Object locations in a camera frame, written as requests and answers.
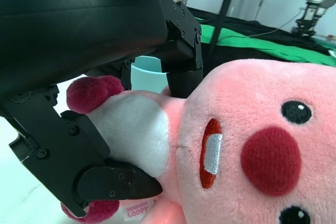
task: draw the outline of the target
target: dark pink pompom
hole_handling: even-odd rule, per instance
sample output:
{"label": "dark pink pompom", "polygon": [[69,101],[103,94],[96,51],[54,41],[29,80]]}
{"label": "dark pink pompom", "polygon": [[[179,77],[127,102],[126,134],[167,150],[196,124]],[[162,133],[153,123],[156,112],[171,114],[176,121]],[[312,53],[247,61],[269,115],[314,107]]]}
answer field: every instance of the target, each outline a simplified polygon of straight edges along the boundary
{"label": "dark pink pompom", "polygon": [[101,223],[104,220],[111,218],[118,211],[119,205],[118,200],[93,201],[90,204],[88,214],[83,218],[76,218],[73,216],[63,204],[61,204],[61,208],[69,218],[80,223],[93,224]]}
{"label": "dark pink pompom", "polygon": [[102,105],[109,97],[120,94],[124,88],[113,76],[83,77],[74,81],[67,90],[71,110],[87,114]]}

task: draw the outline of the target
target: fabric tag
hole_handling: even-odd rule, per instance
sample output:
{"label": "fabric tag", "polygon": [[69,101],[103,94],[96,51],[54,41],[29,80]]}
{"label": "fabric tag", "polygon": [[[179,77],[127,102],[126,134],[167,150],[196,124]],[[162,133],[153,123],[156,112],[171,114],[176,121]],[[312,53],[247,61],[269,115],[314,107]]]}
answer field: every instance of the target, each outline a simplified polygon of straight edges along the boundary
{"label": "fabric tag", "polygon": [[131,221],[136,219],[143,218],[149,210],[153,207],[154,200],[147,199],[141,202],[138,202],[136,205],[127,206],[122,208],[125,221]]}

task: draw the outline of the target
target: plush toy face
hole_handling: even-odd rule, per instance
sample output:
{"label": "plush toy face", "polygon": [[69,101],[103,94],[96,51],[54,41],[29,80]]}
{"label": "plush toy face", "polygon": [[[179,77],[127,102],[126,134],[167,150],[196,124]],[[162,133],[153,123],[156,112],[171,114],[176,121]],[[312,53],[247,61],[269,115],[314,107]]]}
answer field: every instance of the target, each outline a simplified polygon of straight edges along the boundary
{"label": "plush toy face", "polygon": [[336,220],[336,70],[249,60],[186,100],[177,173],[188,223]]}

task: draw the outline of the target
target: plush toy eye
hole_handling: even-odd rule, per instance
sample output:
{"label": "plush toy eye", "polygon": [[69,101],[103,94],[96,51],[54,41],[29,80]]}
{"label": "plush toy eye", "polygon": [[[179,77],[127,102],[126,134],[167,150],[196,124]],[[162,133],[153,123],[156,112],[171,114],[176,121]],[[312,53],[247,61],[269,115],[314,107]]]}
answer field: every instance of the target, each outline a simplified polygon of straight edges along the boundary
{"label": "plush toy eye", "polygon": [[304,124],[311,118],[310,108],[299,101],[285,102],[281,108],[282,115],[291,123]]}
{"label": "plush toy eye", "polygon": [[310,224],[309,214],[295,206],[282,211],[279,220],[280,224]]}

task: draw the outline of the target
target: red mouth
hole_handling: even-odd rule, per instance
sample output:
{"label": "red mouth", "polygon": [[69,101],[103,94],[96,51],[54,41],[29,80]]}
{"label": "red mouth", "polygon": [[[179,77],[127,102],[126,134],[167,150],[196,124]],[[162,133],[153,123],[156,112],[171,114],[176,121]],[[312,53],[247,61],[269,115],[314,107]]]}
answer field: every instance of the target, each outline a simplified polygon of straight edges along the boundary
{"label": "red mouth", "polygon": [[208,189],[215,182],[222,136],[220,123],[216,119],[211,119],[205,128],[199,159],[200,179],[203,188]]}

